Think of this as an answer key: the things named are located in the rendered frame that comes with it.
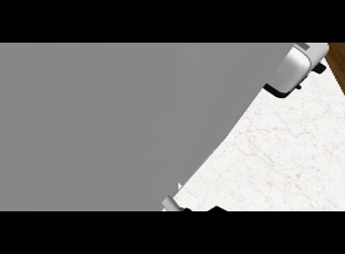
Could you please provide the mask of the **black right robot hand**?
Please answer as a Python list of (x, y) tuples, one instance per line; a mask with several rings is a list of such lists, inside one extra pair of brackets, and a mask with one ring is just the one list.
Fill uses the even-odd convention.
[[(182, 207), (182, 211), (194, 211), (189, 207)], [(222, 207), (214, 206), (209, 211), (226, 211)]]

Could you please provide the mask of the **white toaster with black base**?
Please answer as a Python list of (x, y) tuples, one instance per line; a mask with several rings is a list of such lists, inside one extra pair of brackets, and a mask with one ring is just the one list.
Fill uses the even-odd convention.
[(322, 74), (327, 65), (322, 63), (330, 52), (328, 43), (296, 43), (263, 89), (276, 97), (287, 98), (312, 72)]

